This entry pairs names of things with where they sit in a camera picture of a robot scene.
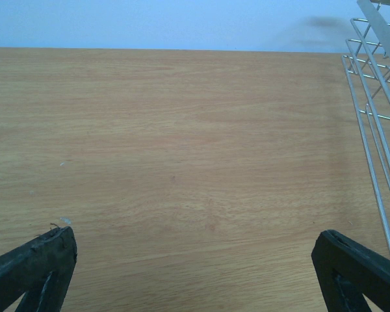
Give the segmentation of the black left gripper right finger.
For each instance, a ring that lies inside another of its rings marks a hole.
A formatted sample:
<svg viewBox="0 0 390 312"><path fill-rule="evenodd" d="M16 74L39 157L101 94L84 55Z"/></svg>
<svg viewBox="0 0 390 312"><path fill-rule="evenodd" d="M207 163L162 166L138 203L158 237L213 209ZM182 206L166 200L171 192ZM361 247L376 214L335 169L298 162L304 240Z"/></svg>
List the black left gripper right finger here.
<svg viewBox="0 0 390 312"><path fill-rule="evenodd" d="M328 311L390 311L390 260L336 230L323 231L311 253Z"/></svg>

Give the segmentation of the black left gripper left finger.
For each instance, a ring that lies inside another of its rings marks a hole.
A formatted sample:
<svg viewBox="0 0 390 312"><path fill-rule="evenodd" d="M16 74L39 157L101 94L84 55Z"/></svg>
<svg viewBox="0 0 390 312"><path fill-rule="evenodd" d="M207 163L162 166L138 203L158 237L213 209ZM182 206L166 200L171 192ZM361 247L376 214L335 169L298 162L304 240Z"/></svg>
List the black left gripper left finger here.
<svg viewBox="0 0 390 312"><path fill-rule="evenodd" d="M55 227L0 256L0 311L60 311L77 263L70 226Z"/></svg>

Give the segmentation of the chrome wire dish rack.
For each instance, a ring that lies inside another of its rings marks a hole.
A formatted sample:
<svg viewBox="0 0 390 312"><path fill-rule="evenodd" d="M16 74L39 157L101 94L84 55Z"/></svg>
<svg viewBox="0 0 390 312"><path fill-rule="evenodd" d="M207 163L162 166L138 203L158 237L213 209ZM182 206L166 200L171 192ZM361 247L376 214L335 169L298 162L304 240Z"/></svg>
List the chrome wire dish rack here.
<svg viewBox="0 0 390 312"><path fill-rule="evenodd" d="M390 1L358 1L341 62L390 256Z"/></svg>

